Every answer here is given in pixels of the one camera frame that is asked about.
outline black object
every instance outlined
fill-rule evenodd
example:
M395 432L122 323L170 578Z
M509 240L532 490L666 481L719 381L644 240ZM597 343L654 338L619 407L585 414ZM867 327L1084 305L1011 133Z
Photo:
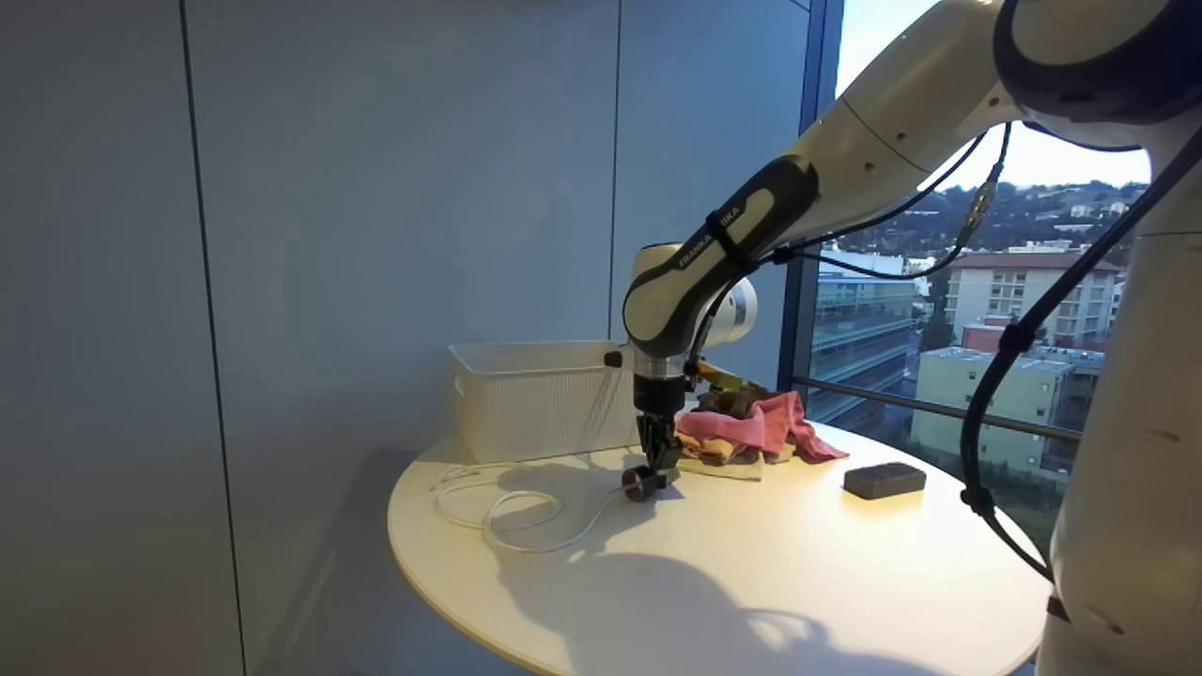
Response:
M841 476L841 490L860 501L919 494L925 486L926 486L926 472L904 464L860 466Z

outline white wall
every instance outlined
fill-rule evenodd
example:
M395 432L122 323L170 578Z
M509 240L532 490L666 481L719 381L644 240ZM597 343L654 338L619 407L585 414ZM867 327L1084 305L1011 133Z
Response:
M0 17L0 673L235 673L176 7Z
M65 98L48 122L41 92L58 71L35 64L35 47L23 38L30 32L3 20L3 38L15 38L3 43L11 49L3 76L15 71L30 94L30 108L3 113L3 127L15 122L23 137L41 133L18 159L0 159L3 178L27 174L30 159L48 152L65 164L73 162L68 178L88 201L3 202L0 255L41 250L41 261L23 251L18 285L0 278L3 308L11 298L23 301L18 315L0 323L0 348L27 368L11 381L3 360L0 435L11 441L7 422L18 422L15 441L41 441L65 414L98 416L95 430L105 432L43 441L30 446L36 460L3 442L3 464L15 464L18 476L36 472L23 481L11 525L36 536L41 511L77 486L85 494L68 501L65 516L71 536L95 531L85 502L113 516L136 502L152 516L150 525L113 521L88 535L95 543L58 543L43 558L85 559L118 525L137 535L136 553L150 558L150 573L176 574L176 553L196 558L186 574L201 573L201 581L192 611L176 608L192 600L192 589L176 593L184 578L160 578L152 589L201 628L176 633L160 621L160 596L136 596L136 625L146 634L122 644L160 644L141 650L232 673L222 442L176 5L118 7L152 20L113 5L77 22L77 7L43 17L57 28L71 22L77 49L71 68L98 68L98 81ZM246 666L286 676L509 673L406 589L383 536L395 476L449 432L442 347L619 333L612 313L629 251L643 240L687 238L792 141L802 17L786 0L186 0L184 7ZM160 126L160 137L118 137L146 126L150 133ZM68 127L82 127L101 152L136 146L136 154L77 162ZM43 164L18 187L48 193L65 164ZM768 384L781 273L763 273L757 285L765 323L756 343L729 348L726 363ZM36 401L27 400L48 371L71 375ZM118 464L98 472L85 466L98 456ZM3 573L35 574L35 558L18 558L15 566L3 559ZM36 574L41 585L58 581L58 573ZM0 615L3 628L27 621L7 608Z

